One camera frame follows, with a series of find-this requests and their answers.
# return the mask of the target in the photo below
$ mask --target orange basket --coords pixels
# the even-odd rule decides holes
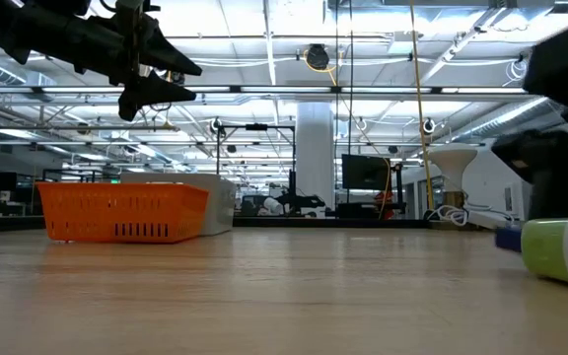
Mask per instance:
[[[38,184],[55,241],[176,243],[198,235],[209,192],[186,184]]]

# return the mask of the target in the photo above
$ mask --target table surface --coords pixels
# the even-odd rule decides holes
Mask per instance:
[[[568,284],[486,233],[0,234],[4,354],[568,354]]]

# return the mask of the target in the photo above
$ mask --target wall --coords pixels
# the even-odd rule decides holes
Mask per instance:
[[[441,175],[440,170],[430,166],[431,178]],[[424,168],[408,169],[403,173],[402,183],[418,182],[426,179]],[[518,217],[527,219],[530,205],[531,185],[524,182],[508,166],[490,151],[489,147],[478,148],[478,154],[463,173],[462,188],[468,193],[473,204],[488,205],[498,211],[506,210],[505,188],[514,189],[513,205]],[[419,194],[418,202],[426,201],[426,196]]]
[[[13,153],[0,152],[0,172],[15,172],[38,177],[43,169],[62,169],[62,159],[48,152],[31,152],[24,147],[14,147]]]

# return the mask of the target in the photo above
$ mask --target white column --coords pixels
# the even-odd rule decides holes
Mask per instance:
[[[297,104],[297,193],[318,195],[331,209],[334,209],[333,127],[330,103]]]

